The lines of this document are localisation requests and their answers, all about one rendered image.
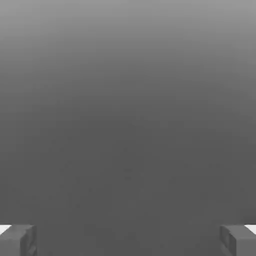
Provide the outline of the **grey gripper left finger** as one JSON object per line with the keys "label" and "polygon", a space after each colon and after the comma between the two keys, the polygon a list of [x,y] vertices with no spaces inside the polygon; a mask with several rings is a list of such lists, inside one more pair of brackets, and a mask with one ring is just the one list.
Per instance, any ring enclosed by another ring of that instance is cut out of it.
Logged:
{"label": "grey gripper left finger", "polygon": [[38,256],[37,226],[0,224],[0,256]]}

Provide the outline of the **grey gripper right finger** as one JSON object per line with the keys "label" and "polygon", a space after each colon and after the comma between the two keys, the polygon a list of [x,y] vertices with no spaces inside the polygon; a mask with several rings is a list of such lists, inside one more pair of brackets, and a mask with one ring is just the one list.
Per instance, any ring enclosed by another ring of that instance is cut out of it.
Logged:
{"label": "grey gripper right finger", "polygon": [[256,256],[256,224],[221,225],[223,256]]}

